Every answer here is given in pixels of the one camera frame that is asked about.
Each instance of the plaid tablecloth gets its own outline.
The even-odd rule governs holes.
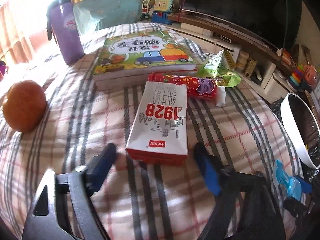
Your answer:
[[[106,37],[163,29],[166,27],[158,24],[139,23],[83,36],[86,56],[71,66],[65,65],[57,47],[49,46],[49,57],[28,65],[19,77],[9,73],[0,83],[3,95],[13,81],[35,80],[45,88],[48,101],[43,120],[29,134],[13,131],[0,111],[0,216],[18,238],[46,169],[69,172],[88,163],[108,142],[117,145],[120,157],[92,201],[111,239],[197,239],[215,205],[192,157],[198,141],[240,172],[262,171],[271,179],[274,161],[279,158],[289,174],[302,175],[283,126],[245,82],[226,89],[222,108],[214,101],[188,99],[190,155],[184,166],[146,165],[127,157],[124,148],[144,86],[97,92],[93,65]],[[204,60],[198,45],[170,33],[192,51],[194,59]],[[294,219],[282,208],[285,192],[271,188],[289,236]],[[241,203],[240,198],[229,235],[235,233]]]

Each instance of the water bottle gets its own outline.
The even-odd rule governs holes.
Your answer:
[[[47,11],[48,40],[54,38],[67,65],[84,56],[71,0],[55,0]]]

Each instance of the green snack package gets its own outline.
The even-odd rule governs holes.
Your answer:
[[[217,86],[234,87],[241,82],[238,73],[231,70],[235,63],[229,52],[221,50],[217,55],[209,53],[197,72],[198,77],[211,78]]]

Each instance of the tv screen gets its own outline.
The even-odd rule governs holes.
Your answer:
[[[283,46],[288,21],[285,48],[289,50],[298,34],[301,7],[301,0],[185,0],[183,9],[238,25],[276,48]]]

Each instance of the teal cover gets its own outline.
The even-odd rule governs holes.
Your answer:
[[[83,0],[73,6],[79,35],[120,24],[135,23],[141,16],[141,0]]]

